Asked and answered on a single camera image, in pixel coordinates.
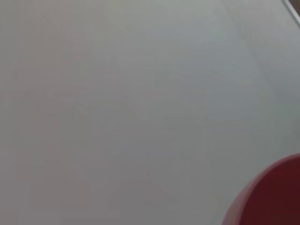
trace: white wall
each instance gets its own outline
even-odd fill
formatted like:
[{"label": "white wall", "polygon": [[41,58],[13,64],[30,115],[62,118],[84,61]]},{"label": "white wall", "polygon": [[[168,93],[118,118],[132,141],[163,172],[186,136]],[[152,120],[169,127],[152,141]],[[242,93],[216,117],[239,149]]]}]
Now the white wall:
[{"label": "white wall", "polygon": [[3,0],[0,49],[3,224],[220,224],[294,152],[219,0]]},{"label": "white wall", "polygon": [[300,28],[293,16],[282,0],[223,2],[277,96],[299,120]]}]

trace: white surface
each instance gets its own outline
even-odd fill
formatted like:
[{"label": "white surface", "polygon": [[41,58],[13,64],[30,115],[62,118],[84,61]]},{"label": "white surface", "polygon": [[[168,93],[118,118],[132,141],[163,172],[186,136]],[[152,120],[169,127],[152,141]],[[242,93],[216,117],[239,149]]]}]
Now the white surface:
[{"label": "white surface", "polygon": [[285,107],[300,119],[300,28],[280,0],[223,0]]},{"label": "white surface", "polygon": [[220,224],[298,140],[219,0],[3,0],[0,49],[2,224]]}]

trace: red object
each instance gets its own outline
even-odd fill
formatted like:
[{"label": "red object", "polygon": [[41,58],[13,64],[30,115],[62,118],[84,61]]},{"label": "red object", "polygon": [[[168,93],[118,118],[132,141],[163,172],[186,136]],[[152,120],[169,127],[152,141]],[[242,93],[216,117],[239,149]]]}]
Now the red object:
[{"label": "red object", "polygon": [[222,225],[300,225],[300,154],[279,160],[250,182]]}]

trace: red circular object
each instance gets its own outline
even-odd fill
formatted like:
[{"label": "red circular object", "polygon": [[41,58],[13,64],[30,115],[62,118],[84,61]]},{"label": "red circular object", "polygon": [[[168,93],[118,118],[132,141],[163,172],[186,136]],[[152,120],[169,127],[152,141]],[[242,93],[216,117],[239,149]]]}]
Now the red circular object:
[{"label": "red circular object", "polygon": [[279,160],[252,180],[222,225],[300,225],[300,154]]}]

